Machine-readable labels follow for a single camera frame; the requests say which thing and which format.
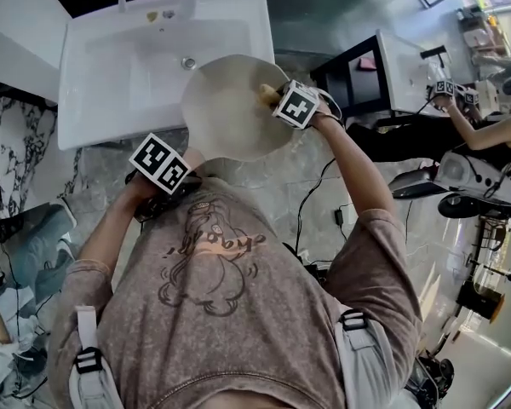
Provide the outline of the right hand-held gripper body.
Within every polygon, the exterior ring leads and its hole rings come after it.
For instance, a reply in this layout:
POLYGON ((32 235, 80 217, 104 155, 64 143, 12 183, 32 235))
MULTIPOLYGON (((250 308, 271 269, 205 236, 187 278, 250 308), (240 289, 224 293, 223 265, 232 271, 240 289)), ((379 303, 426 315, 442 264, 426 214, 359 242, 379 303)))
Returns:
POLYGON ((304 130, 318 109, 318 91, 296 80, 290 80, 280 92, 282 97, 273 109, 273 116, 295 129, 304 130))

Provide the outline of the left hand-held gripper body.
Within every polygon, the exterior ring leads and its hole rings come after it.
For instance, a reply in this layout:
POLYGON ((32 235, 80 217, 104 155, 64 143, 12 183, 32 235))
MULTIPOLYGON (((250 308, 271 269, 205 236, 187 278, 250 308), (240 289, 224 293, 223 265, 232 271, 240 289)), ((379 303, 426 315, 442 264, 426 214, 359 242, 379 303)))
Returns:
POLYGON ((202 184, 202 178, 191 170, 183 157, 153 133, 135 149, 129 162, 135 169, 125 177, 126 184, 139 175, 160 190, 138 206, 135 212, 138 222, 147 222, 173 210, 202 184))

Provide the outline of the yellow sponge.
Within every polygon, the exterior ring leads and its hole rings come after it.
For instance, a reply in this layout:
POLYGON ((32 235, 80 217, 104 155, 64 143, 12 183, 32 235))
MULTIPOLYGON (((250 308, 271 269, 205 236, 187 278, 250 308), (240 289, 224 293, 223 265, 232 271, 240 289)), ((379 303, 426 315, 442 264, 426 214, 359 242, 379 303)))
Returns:
POLYGON ((258 91, 259 102, 268 107, 275 107, 281 100, 281 95, 268 84, 261 84, 258 91))

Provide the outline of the large cream bowl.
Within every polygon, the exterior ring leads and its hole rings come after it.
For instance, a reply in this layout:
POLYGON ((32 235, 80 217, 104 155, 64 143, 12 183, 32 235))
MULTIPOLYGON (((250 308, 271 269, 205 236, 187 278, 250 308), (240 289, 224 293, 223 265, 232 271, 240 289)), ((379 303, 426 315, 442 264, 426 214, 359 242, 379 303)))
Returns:
POLYGON ((293 129, 259 100, 260 87, 289 79, 276 65, 247 55, 213 60, 190 78, 181 112, 189 130, 183 155, 192 169, 215 158, 253 162, 286 145, 293 129))

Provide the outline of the person's left forearm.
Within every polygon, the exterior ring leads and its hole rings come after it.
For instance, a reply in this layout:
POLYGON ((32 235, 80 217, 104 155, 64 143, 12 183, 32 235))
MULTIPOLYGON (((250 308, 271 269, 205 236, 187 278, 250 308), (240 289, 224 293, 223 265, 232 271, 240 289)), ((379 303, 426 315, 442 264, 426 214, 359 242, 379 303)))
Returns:
POLYGON ((157 192, 146 179, 139 176, 132 179, 108 207, 79 252, 78 260, 101 263, 113 274, 136 209, 157 192))

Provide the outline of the person's right forearm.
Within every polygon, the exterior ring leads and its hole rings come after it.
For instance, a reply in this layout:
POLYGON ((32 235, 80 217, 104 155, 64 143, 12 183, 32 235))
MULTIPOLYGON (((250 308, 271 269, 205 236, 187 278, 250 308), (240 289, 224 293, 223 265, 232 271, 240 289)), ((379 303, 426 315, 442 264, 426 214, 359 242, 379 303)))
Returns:
POLYGON ((357 214, 385 210, 395 215, 393 196, 382 174, 340 123, 329 114, 317 112, 311 125, 328 142, 357 214))

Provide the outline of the black sink stand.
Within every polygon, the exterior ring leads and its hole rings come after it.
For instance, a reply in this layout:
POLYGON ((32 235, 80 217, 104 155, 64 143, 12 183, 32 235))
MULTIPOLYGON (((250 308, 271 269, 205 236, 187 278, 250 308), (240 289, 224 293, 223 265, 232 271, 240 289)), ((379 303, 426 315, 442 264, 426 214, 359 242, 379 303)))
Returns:
POLYGON ((376 35, 313 69, 310 77, 318 88, 331 95, 343 118, 391 109, 376 35), (373 58, 377 70, 360 71, 361 57, 373 58))

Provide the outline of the white rectangular sink basin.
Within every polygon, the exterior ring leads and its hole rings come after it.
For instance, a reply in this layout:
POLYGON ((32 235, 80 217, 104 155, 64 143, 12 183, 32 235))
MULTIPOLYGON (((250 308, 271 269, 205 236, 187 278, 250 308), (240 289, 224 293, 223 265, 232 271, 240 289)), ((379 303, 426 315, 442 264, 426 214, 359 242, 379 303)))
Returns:
POLYGON ((63 150, 181 128, 181 97, 228 55, 273 61, 267 0, 135 0, 71 20, 60 63, 63 150), (183 58, 196 61, 186 70, 183 58))

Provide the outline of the white oval-bowl sink basin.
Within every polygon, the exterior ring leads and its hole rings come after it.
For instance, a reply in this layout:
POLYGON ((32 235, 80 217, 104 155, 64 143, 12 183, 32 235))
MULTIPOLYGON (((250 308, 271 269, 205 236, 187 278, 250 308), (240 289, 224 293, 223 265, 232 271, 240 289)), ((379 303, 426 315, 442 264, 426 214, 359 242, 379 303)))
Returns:
POLYGON ((376 31, 388 86, 388 98, 395 112, 420 113, 430 117, 443 117, 428 99, 430 91, 439 80, 451 79, 449 56, 443 56, 445 69, 439 61, 422 60, 420 53, 426 48, 402 37, 382 30, 376 31))

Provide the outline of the marble pattern cabinet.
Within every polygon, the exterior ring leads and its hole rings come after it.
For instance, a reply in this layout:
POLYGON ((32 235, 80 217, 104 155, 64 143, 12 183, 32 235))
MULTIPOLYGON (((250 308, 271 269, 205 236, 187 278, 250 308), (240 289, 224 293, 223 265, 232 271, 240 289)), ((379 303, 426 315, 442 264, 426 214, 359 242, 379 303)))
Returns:
POLYGON ((0 219, 87 186, 83 150, 58 147, 57 113, 0 98, 0 219))

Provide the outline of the black faucet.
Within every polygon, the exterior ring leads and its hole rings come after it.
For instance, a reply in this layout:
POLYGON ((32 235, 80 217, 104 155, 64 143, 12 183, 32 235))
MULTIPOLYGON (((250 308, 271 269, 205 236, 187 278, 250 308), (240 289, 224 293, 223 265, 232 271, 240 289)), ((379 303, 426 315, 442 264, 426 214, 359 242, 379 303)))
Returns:
POLYGON ((445 63, 443 60, 443 56, 447 56, 448 52, 444 45, 440 45, 439 47, 433 49, 427 49, 420 53, 420 57, 422 60, 432 60, 433 58, 439 61, 439 67, 445 69, 445 63))

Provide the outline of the grey office chair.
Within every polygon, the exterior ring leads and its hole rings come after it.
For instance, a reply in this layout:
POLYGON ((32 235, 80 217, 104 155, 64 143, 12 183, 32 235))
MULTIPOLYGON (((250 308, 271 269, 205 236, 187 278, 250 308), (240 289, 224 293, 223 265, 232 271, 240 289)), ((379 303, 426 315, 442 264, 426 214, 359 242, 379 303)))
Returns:
POLYGON ((449 151, 438 164, 396 176, 389 188, 400 200, 442 194, 438 212, 450 219, 511 218, 511 163, 499 170, 484 160, 449 151))

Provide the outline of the brown printed t-shirt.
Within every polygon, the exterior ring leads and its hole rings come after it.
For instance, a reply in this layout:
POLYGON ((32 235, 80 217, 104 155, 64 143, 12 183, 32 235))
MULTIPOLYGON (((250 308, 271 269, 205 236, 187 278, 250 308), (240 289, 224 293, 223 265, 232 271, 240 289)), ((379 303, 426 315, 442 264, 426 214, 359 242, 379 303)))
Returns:
POLYGON ((294 409, 383 409, 413 367, 421 311, 405 230, 363 212, 320 284, 250 199, 210 178, 150 221, 117 286, 73 263, 49 342, 49 387, 71 409, 79 306, 124 409, 197 409, 229 391, 294 409))

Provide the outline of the black box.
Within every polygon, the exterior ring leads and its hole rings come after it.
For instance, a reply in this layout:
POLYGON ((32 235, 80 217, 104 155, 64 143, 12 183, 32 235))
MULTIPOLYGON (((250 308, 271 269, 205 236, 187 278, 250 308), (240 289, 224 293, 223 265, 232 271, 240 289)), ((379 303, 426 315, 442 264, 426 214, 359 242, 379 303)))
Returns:
POLYGON ((472 281, 463 283, 456 303, 480 315, 489 322, 498 316, 505 296, 485 286, 474 284, 472 281))

